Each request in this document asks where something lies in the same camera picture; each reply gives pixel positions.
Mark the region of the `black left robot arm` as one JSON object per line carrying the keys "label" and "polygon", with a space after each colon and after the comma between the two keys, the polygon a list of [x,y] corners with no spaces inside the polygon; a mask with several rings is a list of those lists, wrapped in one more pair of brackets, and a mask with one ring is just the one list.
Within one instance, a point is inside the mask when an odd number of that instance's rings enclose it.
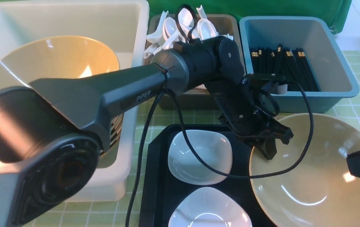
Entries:
{"label": "black left robot arm", "polygon": [[37,79],[0,90],[0,227],[20,227],[75,195],[110,147],[111,121],[155,95],[204,84],[220,122],[272,159],[292,130],[260,95],[283,76],[245,75],[236,43],[223,36],[178,42],[151,63],[83,79]]}

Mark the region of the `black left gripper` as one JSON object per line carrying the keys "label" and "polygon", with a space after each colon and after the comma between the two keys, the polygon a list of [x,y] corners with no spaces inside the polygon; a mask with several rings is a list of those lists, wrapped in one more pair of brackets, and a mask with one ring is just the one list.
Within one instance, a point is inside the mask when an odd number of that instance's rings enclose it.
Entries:
{"label": "black left gripper", "polygon": [[217,74],[205,86],[222,110],[221,123],[237,137],[251,139],[267,160],[277,154],[276,139],[288,145],[294,137],[291,128],[264,112],[259,89],[250,86],[243,74]]}

